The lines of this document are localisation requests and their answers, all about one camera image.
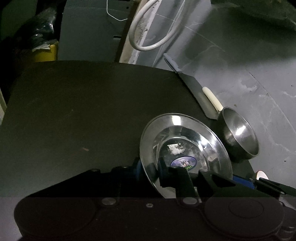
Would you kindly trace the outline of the steel plate with sticker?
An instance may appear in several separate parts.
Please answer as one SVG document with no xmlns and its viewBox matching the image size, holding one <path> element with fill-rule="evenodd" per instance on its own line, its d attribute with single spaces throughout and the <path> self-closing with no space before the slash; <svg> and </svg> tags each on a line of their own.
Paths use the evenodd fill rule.
<svg viewBox="0 0 296 241">
<path fill-rule="evenodd" d="M 142 132 L 139 156 L 149 181 L 164 198 L 175 198 L 176 190 L 161 186 L 161 160 L 167 168 L 185 168 L 190 176 L 199 170 L 227 179 L 233 176 L 229 155 L 216 134 L 185 114 L 165 113 L 153 118 Z"/>
</svg>

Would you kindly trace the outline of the small steel bowl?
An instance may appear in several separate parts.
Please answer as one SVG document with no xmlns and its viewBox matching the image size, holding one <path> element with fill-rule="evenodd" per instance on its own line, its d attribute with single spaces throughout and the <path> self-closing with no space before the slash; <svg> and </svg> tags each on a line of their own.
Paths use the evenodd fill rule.
<svg viewBox="0 0 296 241">
<path fill-rule="evenodd" d="M 216 130 L 232 161 L 249 160 L 259 154 L 259 142 L 253 128 L 234 109 L 224 107 L 220 111 Z"/>
</svg>

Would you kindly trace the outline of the white bowl red rim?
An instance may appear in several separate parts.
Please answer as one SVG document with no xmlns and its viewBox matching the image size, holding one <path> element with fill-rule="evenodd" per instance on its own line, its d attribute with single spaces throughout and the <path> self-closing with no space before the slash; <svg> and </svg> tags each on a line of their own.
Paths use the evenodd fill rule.
<svg viewBox="0 0 296 241">
<path fill-rule="evenodd" d="M 268 176 L 266 175 L 266 173 L 264 173 L 262 170 L 257 171 L 257 172 L 254 174 L 254 178 L 255 178 L 256 180 L 259 180 L 260 178 L 263 178 L 263 179 L 269 180 L 269 178 L 268 178 Z"/>
</svg>

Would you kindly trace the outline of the yellow bin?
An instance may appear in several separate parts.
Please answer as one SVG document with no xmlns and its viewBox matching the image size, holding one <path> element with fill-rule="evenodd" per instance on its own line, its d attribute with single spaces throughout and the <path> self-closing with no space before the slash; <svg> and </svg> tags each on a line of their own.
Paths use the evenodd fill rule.
<svg viewBox="0 0 296 241">
<path fill-rule="evenodd" d="M 47 41 L 32 49 L 33 62 L 49 62 L 58 59 L 58 41 Z"/>
</svg>

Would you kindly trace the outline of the cream handled utensil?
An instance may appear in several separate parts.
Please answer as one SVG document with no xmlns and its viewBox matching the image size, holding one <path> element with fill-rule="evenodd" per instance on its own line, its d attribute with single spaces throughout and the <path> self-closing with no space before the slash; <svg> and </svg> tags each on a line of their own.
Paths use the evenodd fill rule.
<svg viewBox="0 0 296 241">
<path fill-rule="evenodd" d="M 214 95 L 214 93 L 208 88 L 208 87 L 202 87 L 202 91 L 208 98 L 208 100 L 211 102 L 211 104 L 214 106 L 214 108 L 220 112 L 223 109 L 223 105 L 218 100 L 218 98 Z"/>
</svg>

